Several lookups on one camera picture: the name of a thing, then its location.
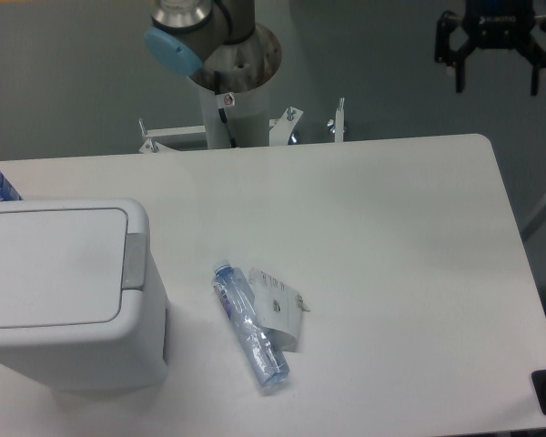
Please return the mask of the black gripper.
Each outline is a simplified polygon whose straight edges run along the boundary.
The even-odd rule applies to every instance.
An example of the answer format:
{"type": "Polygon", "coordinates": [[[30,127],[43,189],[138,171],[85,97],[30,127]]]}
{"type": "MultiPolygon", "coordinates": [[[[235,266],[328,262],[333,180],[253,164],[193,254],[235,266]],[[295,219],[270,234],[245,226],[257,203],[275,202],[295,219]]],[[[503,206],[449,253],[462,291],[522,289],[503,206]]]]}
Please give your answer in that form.
{"type": "Polygon", "coordinates": [[[434,61],[453,68],[459,94],[465,88],[466,59],[475,48],[521,49],[531,65],[531,95],[537,96],[540,72],[546,69],[546,49],[531,34],[535,27],[546,35],[546,15],[535,15],[532,1],[466,1],[463,18],[445,11],[438,19],[434,61]],[[455,50],[450,37],[460,27],[467,39],[455,50]]]}

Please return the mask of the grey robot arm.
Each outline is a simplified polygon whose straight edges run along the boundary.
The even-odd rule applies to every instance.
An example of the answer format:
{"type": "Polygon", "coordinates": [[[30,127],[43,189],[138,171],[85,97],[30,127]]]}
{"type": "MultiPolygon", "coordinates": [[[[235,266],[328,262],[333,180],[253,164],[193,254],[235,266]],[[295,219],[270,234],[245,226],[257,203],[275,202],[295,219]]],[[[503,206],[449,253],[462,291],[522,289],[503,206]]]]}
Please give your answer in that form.
{"type": "MultiPolygon", "coordinates": [[[[215,94],[243,93],[266,84],[281,64],[274,34],[255,18],[252,1],[154,1],[145,44],[170,72],[215,94]]],[[[531,1],[468,1],[463,15],[442,13],[434,60],[465,87],[465,61],[476,50],[515,50],[532,67],[531,94],[546,69],[546,15],[531,1]]]]}

